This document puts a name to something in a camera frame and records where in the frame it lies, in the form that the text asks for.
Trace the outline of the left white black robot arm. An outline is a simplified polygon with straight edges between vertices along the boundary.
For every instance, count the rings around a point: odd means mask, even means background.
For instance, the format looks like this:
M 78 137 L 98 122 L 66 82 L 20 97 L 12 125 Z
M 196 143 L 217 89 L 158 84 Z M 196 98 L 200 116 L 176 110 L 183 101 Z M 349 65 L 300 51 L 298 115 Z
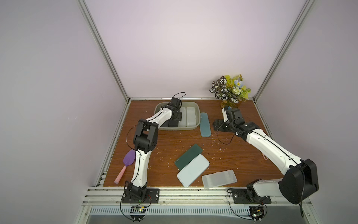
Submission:
M 172 97 L 171 101 L 147 119 L 140 119 L 135 126 L 133 144 L 136 154 L 135 170 L 132 180 L 126 185 L 126 194 L 143 201 L 147 195 L 147 171 L 152 151 L 158 142 L 159 128 L 178 127 L 182 120 L 182 101 Z

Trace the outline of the dark grey pencil case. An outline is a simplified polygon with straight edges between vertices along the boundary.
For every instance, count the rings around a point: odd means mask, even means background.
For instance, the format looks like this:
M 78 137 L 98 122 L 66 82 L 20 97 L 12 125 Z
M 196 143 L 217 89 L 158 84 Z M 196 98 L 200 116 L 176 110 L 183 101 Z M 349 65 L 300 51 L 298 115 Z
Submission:
M 179 121 L 176 120 L 167 120 L 166 122 L 164 122 L 160 127 L 168 127 L 168 128 L 174 128 L 174 127 L 178 127 L 179 125 Z

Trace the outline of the grey-green plastic storage box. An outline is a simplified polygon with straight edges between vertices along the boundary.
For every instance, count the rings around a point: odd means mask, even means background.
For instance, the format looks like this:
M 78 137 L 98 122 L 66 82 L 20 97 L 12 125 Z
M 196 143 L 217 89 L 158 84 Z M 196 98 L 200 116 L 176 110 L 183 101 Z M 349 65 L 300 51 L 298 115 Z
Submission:
M 160 127 L 159 130 L 187 131 L 196 129 L 201 119 L 199 105 L 195 102 L 184 101 L 181 108 L 186 108 L 186 112 L 182 115 L 184 121 L 180 121 L 178 127 Z

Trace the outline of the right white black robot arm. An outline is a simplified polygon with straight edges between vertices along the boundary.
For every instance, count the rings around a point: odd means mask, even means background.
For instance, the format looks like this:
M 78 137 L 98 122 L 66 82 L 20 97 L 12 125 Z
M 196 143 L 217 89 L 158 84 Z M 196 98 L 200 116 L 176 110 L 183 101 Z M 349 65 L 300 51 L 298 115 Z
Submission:
M 245 122 L 240 109 L 225 107 L 223 119 L 213 123 L 215 131 L 233 133 L 262 152 L 283 174 L 281 179 L 255 180 L 247 185 L 245 197 L 262 202 L 269 197 L 284 197 L 292 204 L 300 204 L 319 190 L 316 164 L 292 154 L 271 139 L 254 122 Z

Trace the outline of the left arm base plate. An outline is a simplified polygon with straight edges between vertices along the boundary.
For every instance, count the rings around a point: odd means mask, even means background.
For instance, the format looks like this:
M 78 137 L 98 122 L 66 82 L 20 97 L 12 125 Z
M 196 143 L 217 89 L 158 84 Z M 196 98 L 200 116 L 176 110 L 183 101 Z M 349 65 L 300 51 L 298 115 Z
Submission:
M 160 189 L 144 188 L 139 191 L 125 189 L 121 203 L 154 203 L 159 201 Z

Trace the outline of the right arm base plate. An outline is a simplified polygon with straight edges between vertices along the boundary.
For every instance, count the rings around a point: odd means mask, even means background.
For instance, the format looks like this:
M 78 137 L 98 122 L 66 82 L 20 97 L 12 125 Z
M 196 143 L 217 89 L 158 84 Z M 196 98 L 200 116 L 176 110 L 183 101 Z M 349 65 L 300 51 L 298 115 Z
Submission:
M 234 203 L 257 203 L 270 204 L 272 203 L 269 196 L 261 197 L 249 189 L 229 189 L 232 193 Z

